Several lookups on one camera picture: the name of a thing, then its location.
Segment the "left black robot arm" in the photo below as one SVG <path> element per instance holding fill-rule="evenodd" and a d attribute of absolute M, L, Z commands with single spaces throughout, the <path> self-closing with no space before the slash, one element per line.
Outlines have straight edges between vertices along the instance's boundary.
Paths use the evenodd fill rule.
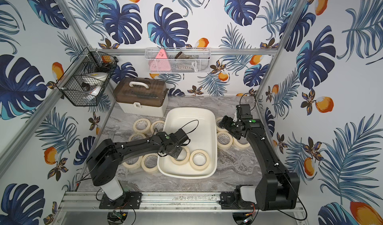
<path fill-rule="evenodd" d="M 133 158 L 161 154 L 178 158 L 191 139 L 183 129 L 174 133 L 158 132 L 149 138 L 130 142 L 106 139 L 88 155 L 86 165 L 94 186 L 99 186 L 107 198 L 114 201 L 124 195 L 116 178 L 118 167 Z"/>

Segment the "white plastic storage tray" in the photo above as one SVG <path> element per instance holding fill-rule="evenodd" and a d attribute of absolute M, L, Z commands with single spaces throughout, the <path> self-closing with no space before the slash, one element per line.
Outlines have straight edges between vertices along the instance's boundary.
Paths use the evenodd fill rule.
<path fill-rule="evenodd" d="M 168 177 L 179 179 L 205 179 L 212 176 L 217 168 L 217 131 L 213 112 L 203 108 L 181 107 L 169 111 L 164 131 L 174 133 L 182 128 L 191 139 L 185 146 L 190 154 L 194 150 L 204 150 L 210 157 L 210 164 L 203 171 L 194 170 L 190 163 L 175 165 L 170 156 L 158 158 L 159 171 Z"/>

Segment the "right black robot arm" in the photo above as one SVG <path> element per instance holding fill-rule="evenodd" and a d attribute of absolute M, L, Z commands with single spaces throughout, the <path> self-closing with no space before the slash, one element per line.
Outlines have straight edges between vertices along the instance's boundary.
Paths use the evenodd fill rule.
<path fill-rule="evenodd" d="M 289 172 L 270 145 L 266 131 L 259 119 L 254 119 L 250 105 L 236 106 L 236 119 L 224 116 L 220 128 L 225 129 L 235 139 L 245 138 L 250 144 L 259 163 L 262 179 L 256 186 L 237 186 L 235 206 L 244 209 L 253 203 L 256 209 L 289 210 L 296 207 L 300 179 Z"/>

